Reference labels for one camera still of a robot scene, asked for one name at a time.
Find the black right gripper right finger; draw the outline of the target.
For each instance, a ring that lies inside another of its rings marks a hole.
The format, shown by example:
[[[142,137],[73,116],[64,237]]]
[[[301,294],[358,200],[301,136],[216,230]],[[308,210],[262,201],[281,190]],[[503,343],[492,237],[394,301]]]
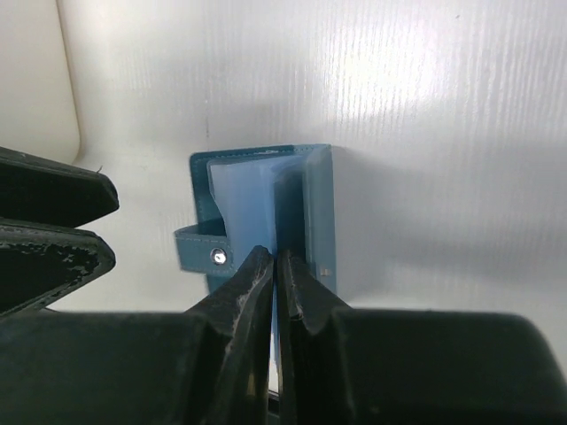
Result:
[[[514,314],[356,309],[277,260],[283,424],[563,424],[566,381]]]

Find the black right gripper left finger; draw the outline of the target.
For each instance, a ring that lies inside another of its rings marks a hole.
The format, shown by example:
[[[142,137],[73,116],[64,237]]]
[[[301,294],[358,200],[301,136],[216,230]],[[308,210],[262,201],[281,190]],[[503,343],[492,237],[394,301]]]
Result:
[[[257,246],[185,313],[4,321],[2,423],[266,423],[273,271]]]

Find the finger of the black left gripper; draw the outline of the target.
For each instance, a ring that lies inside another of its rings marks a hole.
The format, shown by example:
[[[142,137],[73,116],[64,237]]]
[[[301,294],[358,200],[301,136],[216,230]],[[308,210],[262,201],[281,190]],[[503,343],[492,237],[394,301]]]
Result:
[[[118,209],[118,192],[104,174],[1,149],[3,219],[78,228]]]
[[[1,314],[42,310],[115,265],[93,232],[2,219]]]

